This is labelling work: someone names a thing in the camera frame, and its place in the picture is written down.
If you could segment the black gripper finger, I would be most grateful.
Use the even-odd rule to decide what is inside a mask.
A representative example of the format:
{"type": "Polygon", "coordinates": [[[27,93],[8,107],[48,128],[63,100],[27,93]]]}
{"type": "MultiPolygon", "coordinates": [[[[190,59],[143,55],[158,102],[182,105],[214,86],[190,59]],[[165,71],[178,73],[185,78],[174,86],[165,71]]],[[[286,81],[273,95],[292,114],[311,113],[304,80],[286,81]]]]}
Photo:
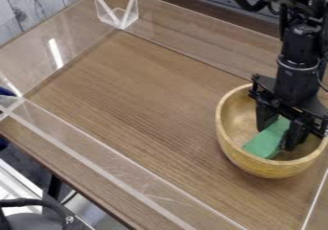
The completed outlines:
{"type": "Polygon", "coordinates": [[[289,127],[284,132],[281,148],[293,151],[303,144],[312,132],[313,119],[296,118],[291,121],[289,127]]]}
{"type": "Polygon", "coordinates": [[[278,109],[268,103],[256,103],[256,127],[262,131],[278,120],[278,109]]]}

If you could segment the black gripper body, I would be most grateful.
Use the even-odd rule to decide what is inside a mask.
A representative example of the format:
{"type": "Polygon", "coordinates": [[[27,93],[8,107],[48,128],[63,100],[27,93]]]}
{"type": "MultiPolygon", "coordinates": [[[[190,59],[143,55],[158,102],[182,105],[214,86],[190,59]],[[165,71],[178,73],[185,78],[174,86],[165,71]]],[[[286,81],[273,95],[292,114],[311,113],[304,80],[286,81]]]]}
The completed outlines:
{"type": "Polygon", "coordinates": [[[253,86],[249,90],[254,101],[274,106],[278,109],[278,117],[285,117],[289,122],[296,118],[313,119],[309,134],[320,139],[327,136],[328,130],[328,107],[317,97],[323,73],[321,63],[307,68],[280,63],[274,78],[253,75],[253,86]]]}

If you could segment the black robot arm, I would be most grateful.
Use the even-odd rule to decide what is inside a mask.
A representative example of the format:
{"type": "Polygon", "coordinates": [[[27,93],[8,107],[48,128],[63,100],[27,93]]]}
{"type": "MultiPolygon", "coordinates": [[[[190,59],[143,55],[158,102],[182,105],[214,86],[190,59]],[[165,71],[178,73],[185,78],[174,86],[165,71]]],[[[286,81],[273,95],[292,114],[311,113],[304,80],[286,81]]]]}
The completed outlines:
{"type": "Polygon", "coordinates": [[[280,117],[289,121],[280,148],[295,150],[309,135],[324,138],[328,131],[328,107],[317,97],[324,88],[328,67],[328,0],[234,0],[257,12],[280,6],[282,48],[277,56],[277,75],[252,76],[250,97],[256,101],[258,130],[280,117]]]}

